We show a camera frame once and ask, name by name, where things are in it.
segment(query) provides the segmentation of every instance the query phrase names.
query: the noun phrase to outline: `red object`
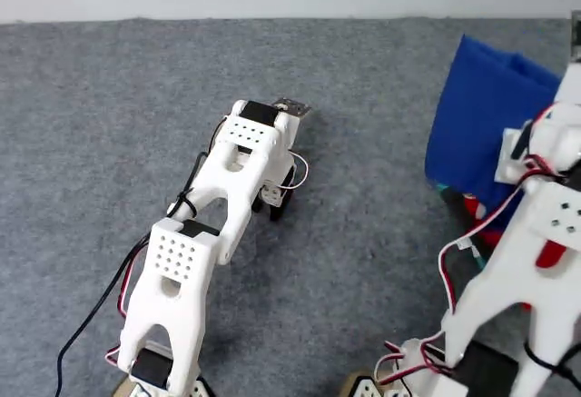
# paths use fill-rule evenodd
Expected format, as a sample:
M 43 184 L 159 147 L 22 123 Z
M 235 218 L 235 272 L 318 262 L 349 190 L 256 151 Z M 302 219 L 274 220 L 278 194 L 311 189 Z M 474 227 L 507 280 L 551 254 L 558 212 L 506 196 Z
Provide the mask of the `red object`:
M 476 218 L 476 211 L 478 209 L 478 200 L 476 198 L 464 198 L 464 205 L 466 209 L 472 215 L 474 219 L 474 224 L 478 223 Z M 486 244 L 490 245 L 491 247 L 496 247 L 498 241 L 500 241 L 500 237 L 502 236 L 502 231 L 499 230 L 491 230 L 485 229 L 483 232 L 478 234 Z M 539 268 L 550 268 L 556 263 L 559 262 L 563 253 L 565 252 L 565 247 L 561 244 L 553 243 L 552 241 L 547 241 L 543 251 L 537 258 L 537 267 Z

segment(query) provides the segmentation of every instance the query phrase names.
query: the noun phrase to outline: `perforated bracket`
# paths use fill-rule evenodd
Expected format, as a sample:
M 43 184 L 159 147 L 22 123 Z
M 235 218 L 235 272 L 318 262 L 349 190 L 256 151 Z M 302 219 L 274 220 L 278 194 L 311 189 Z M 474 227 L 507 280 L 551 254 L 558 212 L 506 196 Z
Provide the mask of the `perforated bracket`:
M 527 210 L 531 229 L 549 241 L 581 249 L 581 193 L 557 183 L 543 184 Z
M 176 232 L 182 224 L 170 218 L 164 218 L 153 225 L 150 237 L 150 248 L 155 271 L 160 275 L 182 283 L 186 282 L 193 271 L 196 250 L 204 245 L 182 233 Z
M 279 131 L 271 126 L 230 115 L 216 141 L 226 141 L 251 150 L 260 150 L 262 147 L 276 145 L 278 138 Z

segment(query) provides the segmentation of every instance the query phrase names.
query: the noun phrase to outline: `carpet floor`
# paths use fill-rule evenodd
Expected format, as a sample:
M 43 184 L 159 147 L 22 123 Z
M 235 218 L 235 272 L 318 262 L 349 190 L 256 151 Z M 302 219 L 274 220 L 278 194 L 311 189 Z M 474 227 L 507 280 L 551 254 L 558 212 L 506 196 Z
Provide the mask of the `carpet floor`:
M 383 339 L 436 331 L 436 256 L 458 227 L 423 163 L 463 33 L 565 69 L 567 20 L 1 25 L 1 394 L 54 395 L 60 347 L 237 99 L 311 104 L 295 145 L 311 173 L 214 273 L 201 366 L 217 394 L 334 396 Z M 450 271 L 465 282 L 477 267 L 457 253 Z M 63 396 L 122 379 L 103 361 L 115 301 L 67 354 Z M 478 339 L 514 355 L 528 317 L 513 308 Z M 543 395 L 574 393 L 552 379 Z

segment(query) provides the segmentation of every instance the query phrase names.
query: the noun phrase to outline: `red wire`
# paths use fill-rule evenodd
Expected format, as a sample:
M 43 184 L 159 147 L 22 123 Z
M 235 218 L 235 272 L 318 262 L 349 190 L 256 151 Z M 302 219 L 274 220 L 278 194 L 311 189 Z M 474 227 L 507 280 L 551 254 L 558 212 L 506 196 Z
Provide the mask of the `red wire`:
M 384 341 L 383 345 L 385 345 L 388 350 L 391 350 L 394 353 L 401 353 L 401 349 L 392 342 Z
M 534 168 L 531 169 L 529 171 L 527 171 L 526 173 L 524 173 L 521 178 L 518 180 L 518 183 L 516 185 L 516 188 L 519 188 L 520 186 L 522 186 L 522 184 L 530 177 L 535 176 L 535 175 L 545 175 L 545 176 L 552 176 L 553 174 L 551 174 L 550 172 L 546 171 L 543 168 Z M 507 203 L 507 200 L 511 198 L 511 195 L 509 197 L 507 197 L 498 207 L 495 211 L 492 211 L 490 213 L 488 213 L 488 215 L 486 217 L 484 217 L 482 220 L 480 220 L 473 228 L 471 231 L 468 231 L 468 236 L 470 236 L 470 232 L 474 231 L 475 229 L 477 229 L 481 224 L 483 223 L 488 223 L 490 221 L 491 218 L 496 218 L 500 215 L 500 212 L 498 211 L 503 205 L 505 205 Z M 446 268 L 445 265 L 445 257 L 446 254 L 448 253 L 450 249 L 447 249 L 442 255 L 441 255 L 441 260 L 442 260 L 442 272 L 444 273 L 444 278 L 446 279 L 446 285 L 450 291 L 450 299 L 451 299 L 451 312 L 454 313 L 454 311 L 456 310 L 456 304 L 457 304 L 457 298 L 456 295 L 454 293 L 454 286 L 452 285 L 452 281 L 451 278 L 448 274 L 448 270 Z
M 387 385 L 388 383 L 398 381 L 400 379 L 403 379 L 406 376 L 409 376 L 410 374 L 413 374 L 414 372 L 419 372 L 421 370 L 425 370 L 426 368 L 428 368 L 427 365 L 418 365 L 416 367 L 408 368 L 407 370 L 404 370 L 403 372 L 396 372 L 394 374 L 391 374 L 386 379 L 379 381 L 379 384 L 380 385 Z

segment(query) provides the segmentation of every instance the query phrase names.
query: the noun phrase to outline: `white wire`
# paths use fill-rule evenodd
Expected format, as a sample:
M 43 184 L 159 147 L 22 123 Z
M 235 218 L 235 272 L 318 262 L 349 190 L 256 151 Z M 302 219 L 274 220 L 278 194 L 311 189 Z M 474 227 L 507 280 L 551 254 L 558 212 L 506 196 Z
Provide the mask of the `white wire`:
M 294 185 L 290 185 L 290 186 L 279 185 L 279 188 L 281 188 L 282 190 L 296 190 L 297 188 L 299 188 L 301 185 L 303 185 L 305 183 L 305 181 L 307 180 L 307 177 L 309 176 L 309 163 L 307 162 L 307 160 L 305 158 L 303 158 L 302 156 L 300 156 L 299 154 L 294 153 L 292 150 L 289 150 L 289 153 L 292 154 L 293 156 L 299 158 L 305 164 L 305 175 L 302 176 L 302 179 L 300 180 L 300 182 L 298 184 L 294 184 Z
M 439 347 L 436 347 L 434 344 L 426 344 L 430 349 L 432 349 L 434 352 L 438 352 L 441 354 L 446 354 L 442 349 L 440 349 Z
M 385 356 L 381 356 L 377 362 L 375 362 L 375 368 L 373 369 L 373 379 L 375 380 L 375 382 L 379 382 L 379 367 L 381 367 L 381 365 L 384 362 L 387 361 L 393 361 L 396 359 L 403 359 L 403 354 L 401 353 L 390 353 L 390 354 L 386 354 Z
M 438 270 L 439 270 L 439 275 L 440 275 L 440 277 L 442 279 L 442 282 L 444 283 L 444 286 L 446 287 L 446 296 L 448 297 L 448 308 L 450 309 L 450 311 L 453 311 L 453 309 L 454 309 L 454 302 L 452 300 L 452 292 L 450 291 L 450 287 L 448 285 L 448 281 L 447 281 L 446 276 L 444 274 L 444 259 L 443 259 L 444 254 L 446 254 L 446 252 L 448 251 L 448 249 L 450 247 L 452 247 L 453 245 L 455 245 L 455 244 L 457 244 L 457 243 L 459 243 L 461 241 L 464 241 L 467 238 L 470 238 L 471 236 L 479 233 L 480 231 L 482 231 L 483 229 L 485 229 L 489 224 L 491 224 L 505 209 L 507 209 L 508 204 L 512 201 L 512 199 L 514 199 L 517 196 L 517 194 L 520 191 L 522 185 L 523 184 L 520 184 L 517 188 L 515 188 L 515 191 L 513 191 L 511 193 L 511 195 L 495 210 L 495 212 L 493 212 L 486 219 L 485 222 L 479 224 L 478 226 L 476 226 L 472 230 L 466 232 L 464 235 L 460 236 L 456 240 L 449 242 L 444 247 L 442 247 L 442 250 L 439 251 L 439 254 L 438 254 Z
M 114 354 L 117 354 L 119 352 L 120 348 L 121 348 L 121 346 L 115 347 L 114 349 L 110 350 L 109 352 L 107 352 L 105 354 L 104 358 L 109 365 L 112 365 L 113 367 L 117 366 L 117 362 L 115 362 L 113 359 L 111 359 L 111 356 L 113 356 Z

